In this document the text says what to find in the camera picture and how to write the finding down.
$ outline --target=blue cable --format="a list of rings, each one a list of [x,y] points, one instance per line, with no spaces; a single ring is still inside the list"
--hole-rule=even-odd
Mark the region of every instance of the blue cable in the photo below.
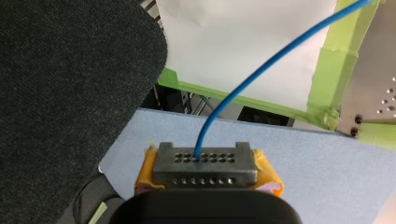
[[[359,10],[362,7],[367,6],[370,4],[373,0],[358,0],[357,2],[351,4],[350,6],[334,13],[327,19],[321,21],[320,23],[314,25],[311,27],[309,30],[307,30],[305,33],[291,41],[285,48],[280,50],[277,54],[272,56],[267,62],[265,62],[262,66],[260,66],[253,74],[251,74],[245,81],[243,81],[241,84],[239,84],[238,87],[235,88],[226,98],[224,98],[223,101],[216,107],[216,109],[210,114],[210,116],[207,118],[204,126],[202,127],[197,143],[195,145],[195,150],[194,150],[194,157],[195,158],[200,158],[201,156],[201,151],[202,151],[202,143],[204,141],[205,135],[207,133],[207,130],[209,129],[210,125],[212,124],[213,120],[221,113],[221,111],[241,92],[243,91],[250,83],[252,83],[257,77],[259,77],[263,72],[265,72],[269,67],[271,67],[274,63],[279,61],[283,56],[291,52],[293,49],[295,49],[297,46],[305,42],[309,37],[312,35],[316,34],[319,32],[321,29],[325,28],[326,26],[339,21],[343,19],[345,16],[355,12],[356,10]]]

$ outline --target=black device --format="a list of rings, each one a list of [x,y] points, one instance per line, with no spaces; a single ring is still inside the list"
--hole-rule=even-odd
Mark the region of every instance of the black device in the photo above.
[[[253,189],[154,190],[124,203],[111,224],[301,224],[282,199]]]

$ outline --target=perforated metal panel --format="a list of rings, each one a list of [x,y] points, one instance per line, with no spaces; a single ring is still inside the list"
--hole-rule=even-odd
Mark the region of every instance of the perforated metal panel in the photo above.
[[[344,94],[339,132],[356,129],[359,136],[357,116],[363,122],[396,123],[395,12],[396,1],[387,1],[375,14]]]
[[[200,159],[193,147],[160,143],[153,180],[168,189],[245,188],[257,181],[254,155],[248,143],[235,147],[204,147]]]

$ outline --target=green frame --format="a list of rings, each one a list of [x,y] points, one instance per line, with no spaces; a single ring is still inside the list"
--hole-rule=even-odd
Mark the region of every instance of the green frame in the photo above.
[[[355,0],[339,0],[335,10],[340,10],[353,2]],[[306,112],[244,96],[237,96],[233,103],[283,115],[317,125],[325,130],[334,131],[339,121],[339,105],[358,60],[361,42],[367,33],[378,5],[384,2],[385,0],[375,0],[369,6],[330,27],[325,44],[320,51]],[[158,82],[162,86],[217,99],[223,99],[228,95],[228,92],[225,91],[217,91],[179,81],[177,72],[169,68],[163,70]]]

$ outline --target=gray table surface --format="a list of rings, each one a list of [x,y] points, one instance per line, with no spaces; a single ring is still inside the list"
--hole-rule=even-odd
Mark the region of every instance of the gray table surface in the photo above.
[[[137,110],[100,166],[124,199],[134,195],[134,182],[150,142],[193,147],[205,118]],[[204,147],[233,147],[247,141],[264,149],[285,182],[283,199],[305,224],[372,224],[396,187],[396,153],[366,146],[336,133],[218,119]]]

